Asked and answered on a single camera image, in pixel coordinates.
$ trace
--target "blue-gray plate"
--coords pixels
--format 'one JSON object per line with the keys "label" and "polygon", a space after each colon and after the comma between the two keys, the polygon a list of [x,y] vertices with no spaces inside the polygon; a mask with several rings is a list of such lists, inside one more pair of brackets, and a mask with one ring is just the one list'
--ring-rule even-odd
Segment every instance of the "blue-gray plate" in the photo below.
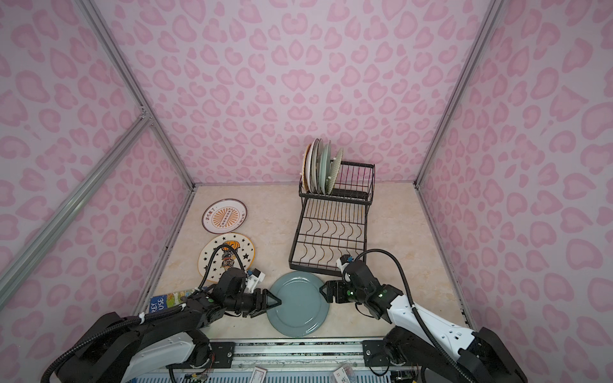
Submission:
{"label": "blue-gray plate", "polygon": [[283,335],[307,336],[324,323],[329,303],[319,293],[324,283],[311,273],[294,271],[285,274],[270,288],[283,303],[266,312],[270,324]]}

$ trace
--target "pink heart pattern wallpaper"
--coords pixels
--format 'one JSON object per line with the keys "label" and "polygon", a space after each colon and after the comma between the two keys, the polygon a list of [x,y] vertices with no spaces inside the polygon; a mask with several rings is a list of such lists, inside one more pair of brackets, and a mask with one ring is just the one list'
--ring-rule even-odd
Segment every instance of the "pink heart pattern wallpaper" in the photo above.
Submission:
{"label": "pink heart pattern wallpaper", "polygon": [[613,2],[512,1],[422,190],[532,382],[613,381],[612,163]]}
{"label": "pink heart pattern wallpaper", "polygon": [[0,312],[0,380],[38,381],[101,315],[131,315],[186,195],[146,130]]}
{"label": "pink heart pattern wallpaper", "polygon": [[204,183],[297,180],[314,137],[414,180],[488,3],[96,2]]}
{"label": "pink heart pattern wallpaper", "polygon": [[70,0],[0,4],[0,273],[140,112]]}

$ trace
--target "beige table surface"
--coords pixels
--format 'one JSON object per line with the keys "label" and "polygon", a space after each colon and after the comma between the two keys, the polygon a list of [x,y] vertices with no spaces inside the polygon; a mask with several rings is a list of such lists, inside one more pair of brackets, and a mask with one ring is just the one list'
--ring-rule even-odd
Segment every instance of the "beige table surface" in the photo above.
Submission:
{"label": "beige table surface", "polygon": [[[280,276],[292,271],[288,257],[302,207],[296,185],[201,186],[154,295],[198,286],[202,276],[198,272],[197,258],[202,248],[216,237],[202,227],[202,214],[212,203],[227,198],[241,200],[247,206],[247,219],[236,232],[249,237],[256,246],[252,267],[266,274],[258,287],[270,288]],[[451,322],[464,324],[412,184],[375,185],[375,197],[368,213],[367,247],[385,249],[399,259],[416,303]],[[403,290],[396,266],[385,255],[369,256],[368,265],[381,284]],[[318,276],[324,281],[336,278]],[[326,321],[310,336],[384,336],[391,328],[392,325],[384,320],[360,315],[353,304],[331,304]],[[226,317],[205,328],[204,333],[211,339],[285,337],[270,325],[265,314],[253,319]]]}

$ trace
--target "dish rack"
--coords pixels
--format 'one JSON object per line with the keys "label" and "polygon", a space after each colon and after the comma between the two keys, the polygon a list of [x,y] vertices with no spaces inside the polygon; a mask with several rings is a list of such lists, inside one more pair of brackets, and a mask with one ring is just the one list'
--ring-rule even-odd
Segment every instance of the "dish rack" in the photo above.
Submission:
{"label": "dish rack", "polygon": [[289,268],[341,276],[337,259],[343,254],[355,257],[366,250],[375,165],[341,161],[331,195],[304,190],[302,179],[298,194],[302,212],[289,254]]}

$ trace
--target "stack of plates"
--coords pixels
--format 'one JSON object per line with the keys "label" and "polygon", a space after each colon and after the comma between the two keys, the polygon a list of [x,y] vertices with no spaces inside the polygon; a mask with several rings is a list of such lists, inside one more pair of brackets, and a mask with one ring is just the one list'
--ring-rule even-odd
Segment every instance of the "stack of plates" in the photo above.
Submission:
{"label": "stack of plates", "polygon": [[331,157],[332,144],[316,138],[306,147],[302,161],[302,186],[313,194],[330,195],[341,167],[343,149]]}

